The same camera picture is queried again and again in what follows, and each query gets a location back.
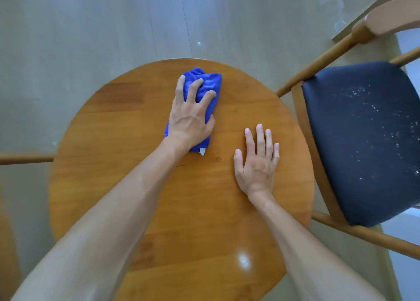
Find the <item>black leather cushion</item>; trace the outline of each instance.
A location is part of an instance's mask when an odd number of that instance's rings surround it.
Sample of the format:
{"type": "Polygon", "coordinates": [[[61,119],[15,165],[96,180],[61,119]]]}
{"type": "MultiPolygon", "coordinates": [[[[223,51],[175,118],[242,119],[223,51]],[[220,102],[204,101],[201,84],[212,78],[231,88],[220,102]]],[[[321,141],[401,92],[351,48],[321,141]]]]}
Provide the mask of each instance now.
{"type": "Polygon", "coordinates": [[[385,61],[326,68],[303,93],[350,224],[371,227],[420,202],[420,100],[402,70],[385,61]]]}

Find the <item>microfiber towel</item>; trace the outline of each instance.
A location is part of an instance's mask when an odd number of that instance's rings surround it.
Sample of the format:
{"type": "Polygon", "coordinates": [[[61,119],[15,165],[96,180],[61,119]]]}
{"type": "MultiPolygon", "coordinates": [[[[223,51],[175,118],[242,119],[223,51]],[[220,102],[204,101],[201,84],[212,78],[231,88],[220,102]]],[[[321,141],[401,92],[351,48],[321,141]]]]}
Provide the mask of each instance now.
{"type": "MultiPolygon", "coordinates": [[[[186,101],[189,86],[192,84],[192,82],[198,79],[203,79],[204,82],[197,90],[197,96],[195,98],[196,103],[201,101],[201,99],[203,98],[203,96],[206,94],[207,91],[213,90],[216,92],[216,97],[213,98],[213,100],[211,100],[206,110],[205,120],[207,123],[210,118],[210,115],[213,113],[214,108],[216,107],[217,100],[219,99],[220,86],[222,85],[222,75],[220,73],[206,74],[200,68],[194,68],[189,72],[185,72],[184,76],[185,76],[184,101],[186,101]]],[[[168,135],[168,125],[169,123],[166,125],[165,137],[168,135]]],[[[189,151],[200,152],[200,149],[206,149],[208,147],[209,142],[210,142],[210,136],[208,136],[204,141],[194,146],[189,151]]]]}

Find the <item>person's right arm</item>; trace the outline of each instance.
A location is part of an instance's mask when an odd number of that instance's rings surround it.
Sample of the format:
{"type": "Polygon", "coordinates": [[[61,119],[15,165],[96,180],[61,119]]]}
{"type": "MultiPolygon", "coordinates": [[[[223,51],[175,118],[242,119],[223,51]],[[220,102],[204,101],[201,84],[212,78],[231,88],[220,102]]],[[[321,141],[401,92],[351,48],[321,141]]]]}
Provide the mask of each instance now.
{"type": "Polygon", "coordinates": [[[358,273],[329,251],[314,235],[276,203],[272,192],[279,160],[271,131],[257,126],[257,152],[251,131],[245,129],[247,158],[235,151],[235,176],[239,187],[271,229],[298,294],[307,300],[369,300],[385,298],[358,273]]]}

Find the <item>round wooden table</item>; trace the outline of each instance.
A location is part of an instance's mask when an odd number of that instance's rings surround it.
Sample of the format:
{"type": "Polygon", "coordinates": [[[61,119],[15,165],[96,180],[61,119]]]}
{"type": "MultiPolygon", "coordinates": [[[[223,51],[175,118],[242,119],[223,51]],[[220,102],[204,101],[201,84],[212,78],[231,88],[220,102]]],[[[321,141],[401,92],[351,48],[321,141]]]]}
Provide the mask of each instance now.
{"type": "Polygon", "coordinates": [[[157,61],[97,91],[70,123],[50,181],[59,240],[163,139],[178,77],[200,67],[222,74],[215,128],[204,156],[177,165],[116,300],[257,300],[286,274],[270,230],[234,176],[244,129],[262,123],[280,143],[273,195],[309,227],[314,177],[307,144],[283,102],[248,74],[200,59],[157,61]]]}

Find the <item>forearm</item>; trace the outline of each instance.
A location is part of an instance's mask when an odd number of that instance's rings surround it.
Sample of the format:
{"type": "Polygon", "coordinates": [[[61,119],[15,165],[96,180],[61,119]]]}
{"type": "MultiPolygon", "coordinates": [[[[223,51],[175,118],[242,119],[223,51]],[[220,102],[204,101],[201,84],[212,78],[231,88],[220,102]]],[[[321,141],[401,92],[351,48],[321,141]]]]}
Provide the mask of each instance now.
{"type": "Polygon", "coordinates": [[[14,300],[111,299],[166,180],[185,153],[166,138],[69,230],[14,300]]]}
{"type": "Polygon", "coordinates": [[[269,225],[302,300],[385,300],[279,206],[271,194],[251,197],[269,225]]]}

